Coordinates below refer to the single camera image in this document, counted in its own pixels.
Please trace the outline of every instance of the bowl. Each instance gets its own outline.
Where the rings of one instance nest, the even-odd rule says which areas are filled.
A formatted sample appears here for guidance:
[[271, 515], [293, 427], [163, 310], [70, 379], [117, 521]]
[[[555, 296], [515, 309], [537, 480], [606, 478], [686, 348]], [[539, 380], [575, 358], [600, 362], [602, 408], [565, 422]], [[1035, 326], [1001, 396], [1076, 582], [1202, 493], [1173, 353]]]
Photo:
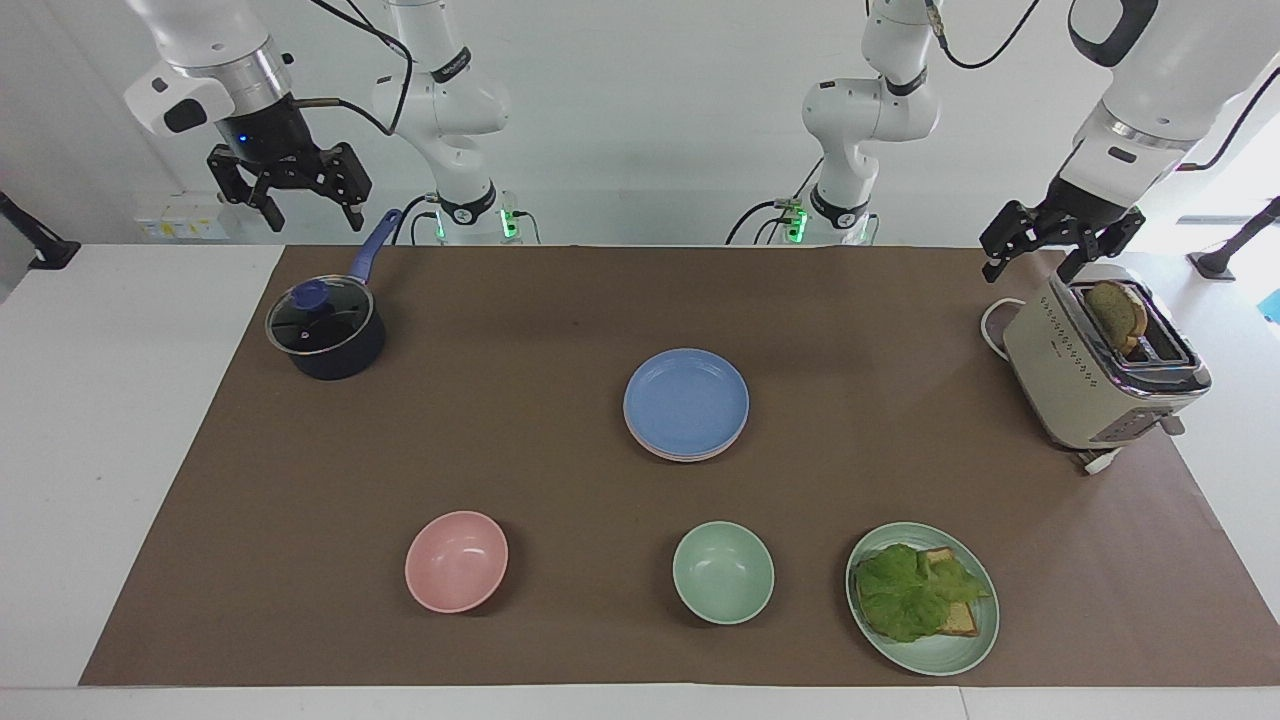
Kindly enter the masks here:
[[708, 623], [736, 625], [755, 618], [773, 596], [773, 559], [742, 525], [716, 520], [689, 530], [672, 562], [676, 592]]
[[413, 600], [434, 612], [465, 612], [489, 600], [507, 574], [507, 536], [481, 512], [458, 510], [426, 524], [404, 557]]

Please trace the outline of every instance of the lettuce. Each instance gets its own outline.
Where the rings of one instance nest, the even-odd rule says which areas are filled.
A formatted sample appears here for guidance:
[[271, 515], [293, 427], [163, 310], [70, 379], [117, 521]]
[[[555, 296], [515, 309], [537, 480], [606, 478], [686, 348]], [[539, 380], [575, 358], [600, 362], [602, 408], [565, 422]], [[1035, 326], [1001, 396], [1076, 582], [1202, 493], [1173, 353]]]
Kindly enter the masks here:
[[956, 560], [931, 564], [923, 552], [901, 543], [859, 564], [855, 580], [867, 624], [897, 642], [937, 633], [948, 605], [987, 594]]

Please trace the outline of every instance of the plate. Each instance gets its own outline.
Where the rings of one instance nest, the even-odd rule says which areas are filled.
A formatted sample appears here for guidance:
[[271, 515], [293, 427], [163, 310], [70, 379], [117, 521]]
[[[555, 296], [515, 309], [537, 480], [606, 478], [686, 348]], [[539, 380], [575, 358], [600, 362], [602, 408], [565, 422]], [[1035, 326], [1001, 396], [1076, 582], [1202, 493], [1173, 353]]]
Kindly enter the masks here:
[[724, 451], [746, 425], [741, 373], [714, 352], [682, 347], [645, 360], [631, 375], [622, 414], [655, 455], [696, 461]]
[[[980, 597], [970, 603], [973, 619], [978, 624], [978, 637], [931, 635], [915, 642], [900, 643], [877, 633], [867, 624], [854, 587], [854, 569], [863, 560], [897, 543], [915, 550], [947, 546], [955, 551], [956, 560], [964, 565], [964, 569], [982, 580], [991, 597]], [[959, 675], [972, 670], [987, 657], [992, 646], [996, 644], [996, 635], [1000, 634], [1000, 601], [996, 598], [996, 587], [991, 584], [987, 569], [960, 541], [920, 523], [890, 523], [863, 536], [849, 556], [849, 565], [845, 566], [845, 596], [849, 598], [849, 610], [854, 614], [854, 620], [867, 635], [868, 642], [884, 657], [922, 675]]]
[[713, 451], [710, 451], [710, 452], [708, 452], [705, 455], [691, 455], [690, 456], [690, 455], [667, 455], [666, 452], [658, 450], [657, 447], [653, 447], [652, 445], [646, 443], [639, 434], [636, 434], [636, 430], [635, 430], [635, 428], [631, 427], [630, 421], [627, 423], [627, 430], [631, 433], [631, 437], [634, 437], [635, 441], [637, 443], [640, 443], [640, 447], [644, 447], [645, 450], [648, 450], [649, 452], [657, 455], [658, 457], [662, 457], [663, 460], [671, 460], [672, 462], [701, 462], [703, 460], [710, 460], [712, 457], [716, 457], [721, 452], [724, 452], [726, 450], [728, 450], [730, 446], [733, 445], [735, 441], [737, 441], [739, 436], [742, 434], [742, 432], [739, 430], [732, 438], [730, 438], [728, 442], [726, 442], [721, 447], [717, 447], [716, 450], [713, 450]]

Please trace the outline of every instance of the saucepan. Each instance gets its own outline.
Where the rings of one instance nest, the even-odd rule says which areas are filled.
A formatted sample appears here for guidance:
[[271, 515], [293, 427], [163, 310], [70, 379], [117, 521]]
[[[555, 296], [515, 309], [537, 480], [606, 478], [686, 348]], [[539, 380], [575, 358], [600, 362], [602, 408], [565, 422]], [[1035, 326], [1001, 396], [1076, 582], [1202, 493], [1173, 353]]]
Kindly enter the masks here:
[[364, 370], [387, 342], [369, 275], [374, 258], [401, 220], [389, 210], [360, 247], [346, 275], [301, 282], [275, 301], [266, 315], [266, 337], [312, 378], [339, 380]]

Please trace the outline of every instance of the white wall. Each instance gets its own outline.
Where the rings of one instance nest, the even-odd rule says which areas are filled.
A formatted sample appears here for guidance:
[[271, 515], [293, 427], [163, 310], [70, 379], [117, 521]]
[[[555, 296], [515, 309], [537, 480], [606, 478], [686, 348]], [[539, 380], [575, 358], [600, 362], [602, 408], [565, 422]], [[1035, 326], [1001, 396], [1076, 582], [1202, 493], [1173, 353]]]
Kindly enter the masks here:
[[[387, 26], [380, 3], [360, 4]], [[298, 60], [300, 95], [365, 104], [371, 81], [398, 67], [376, 40], [305, 0], [256, 5]], [[948, 3], [954, 51], [984, 56], [1024, 6]], [[936, 135], [873, 147], [882, 160], [873, 199], [882, 241], [975, 243], [1006, 200], [1042, 197], [1110, 79], [1071, 47], [1068, 6], [1042, 3], [984, 70], [959, 70], [932, 51], [929, 78], [943, 97]], [[492, 173], [538, 214], [549, 241], [721, 242], [741, 210], [790, 195], [817, 159], [800, 120], [809, 86], [872, 74], [858, 47], [856, 0], [458, 0], [451, 8], [477, 65], [513, 97], [507, 129], [481, 140]], [[214, 190], [204, 158], [215, 131], [154, 141], [119, 100], [156, 59], [123, 1], [10, 1], [0, 18], [0, 186], [10, 195], [68, 236], [119, 241], [136, 238], [127, 227], [134, 195]], [[342, 110], [308, 117], [321, 145], [357, 147], [375, 182], [370, 214], [431, 187], [402, 141]], [[1180, 197], [1203, 182], [1179, 178], [1174, 201], [1157, 199], [1148, 211], [1175, 217]], [[289, 220], [280, 240], [356, 238], [328, 202], [279, 197]]]
[[18, 229], [0, 219], [0, 302], [27, 274], [27, 263], [35, 256], [31, 243]]

